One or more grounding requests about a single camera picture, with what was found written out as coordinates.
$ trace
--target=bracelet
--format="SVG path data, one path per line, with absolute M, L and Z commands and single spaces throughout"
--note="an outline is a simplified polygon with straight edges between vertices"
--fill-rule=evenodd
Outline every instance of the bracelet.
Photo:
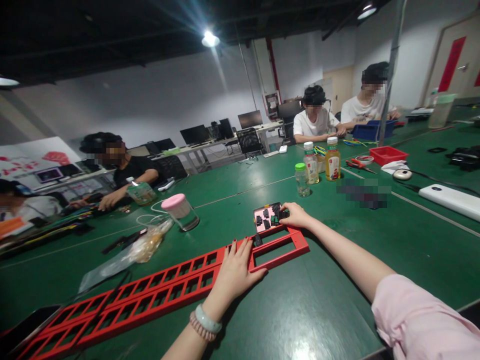
M 203 339 L 211 343 L 217 337 L 217 334 L 213 332 L 207 331 L 202 324 L 197 320 L 195 316 L 195 311 L 192 311 L 190 314 L 190 324 L 193 329 L 196 331 L 198 335 L 200 335 Z
M 203 328 L 210 333 L 218 334 L 220 330 L 222 330 L 222 323 L 211 320 L 207 314 L 204 313 L 204 309 L 202 308 L 201 304 L 199 304 L 195 309 L 195 317 L 203 326 Z

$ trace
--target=black hair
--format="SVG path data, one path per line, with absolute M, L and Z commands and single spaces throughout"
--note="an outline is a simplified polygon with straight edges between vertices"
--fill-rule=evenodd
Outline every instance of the black hair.
M 17 185 L 20 185 L 18 181 L 0 179 L 0 194 L 13 194 L 16 197 L 29 198 L 30 196 L 22 193 Z
M 309 86 L 305 89 L 302 99 L 304 105 L 321 106 L 325 101 L 327 101 L 325 91 L 320 85 Z
M 85 154 L 103 154 L 107 144 L 122 143 L 122 137 L 111 132 L 97 132 L 87 135 L 80 143 L 80 151 Z
M 364 84 L 382 84 L 389 79 L 389 66 L 387 61 L 368 65 L 361 73 L 361 82 Z

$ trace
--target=person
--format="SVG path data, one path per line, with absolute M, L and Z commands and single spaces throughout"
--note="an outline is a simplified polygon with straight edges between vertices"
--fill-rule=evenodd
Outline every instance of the person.
M 17 181 L 0 179 L 0 221 L 21 217 L 25 222 L 45 219 L 62 211 L 59 201 L 52 196 L 25 195 Z
M 388 80 L 389 63 L 382 61 L 369 65 L 361 76 L 361 90 L 357 96 L 343 103 L 341 123 L 347 129 L 357 124 L 367 124 L 370 120 L 380 120 L 385 106 L 385 97 L 379 90 Z M 402 114 L 391 104 L 388 106 L 387 120 L 398 119 Z
M 127 178 L 133 177 L 136 181 L 149 183 L 152 187 L 160 184 L 164 178 L 155 163 L 144 156 L 132 156 L 122 138 L 111 132 L 97 132 L 85 136 L 80 143 L 80 151 L 91 154 L 103 165 L 114 165 L 113 181 L 116 190 L 105 195 L 100 201 L 98 209 L 110 210 L 127 195 L 130 186 Z M 86 206 L 83 200 L 70 203 L 74 208 Z
M 380 259 L 308 215 L 298 204 L 285 203 L 290 216 L 283 225 L 305 228 L 313 233 L 372 303 L 373 317 L 380 337 L 393 348 L 396 359 L 474 360 L 480 354 L 480 330 L 458 312 L 397 274 Z M 225 249 L 217 280 L 201 305 L 205 320 L 220 322 L 232 301 L 266 274 L 248 271 L 252 241 L 236 242 Z M 163 360 L 200 359 L 208 332 L 192 313 L 186 326 Z
M 325 101 L 325 92 L 320 85 L 305 89 L 302 100 L 305 110 L 293 119 L 293 137 L 297 143 L 327 141 L 329 137 L 345 135 L 345 126 L 323 107 Z M 329 129 L 336 129 L 336 132 L 329 134 Z

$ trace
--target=white t-shirt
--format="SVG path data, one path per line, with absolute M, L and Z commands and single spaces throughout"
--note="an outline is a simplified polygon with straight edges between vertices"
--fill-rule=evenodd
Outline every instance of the white t-shirt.
M 368 105 L 361 104 L 359 99 L 354 96 L 350 100 L 345 101 L 341 106 L 341 123 L 350 123 L 356 117 L 370 117 L 367 120 L 375 120 L 382 116 L 384 106 L 385 96 L 379 93 L 373 96 Z M 392 112 L 395 109 L 395 106 L 392 104 L 388 105 L 388 112 Z
M 303 110 L 293 119 L 293 135 L 320 136 L 328 131 L 335 131 L 335 126 L 339 123 L 332 112 L 326 108 L 320 110 L 315 122 L 311 122 L 306 111 Z
M 18 210 L 16 216 L 10 212 L 6 212 L 2 216 L 3 220 L 10 220 L 16 217 L 22 217 L 24 222 L 28 222 L 33 218 L 44 218 L 58 214 L 62 211 L 62 207 L 58 200 L 52 196 L 33 196 L 27 198 Z

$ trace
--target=tape roll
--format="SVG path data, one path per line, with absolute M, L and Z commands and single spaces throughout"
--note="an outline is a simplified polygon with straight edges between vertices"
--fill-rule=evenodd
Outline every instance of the tape roll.
M 374 162 L 373 157 L 366 156 L 366 155 L 357 156 L 355 159 L 358 160 L 360 164 L 363 164 L 363 165 L 370 165 L 371 163 Z

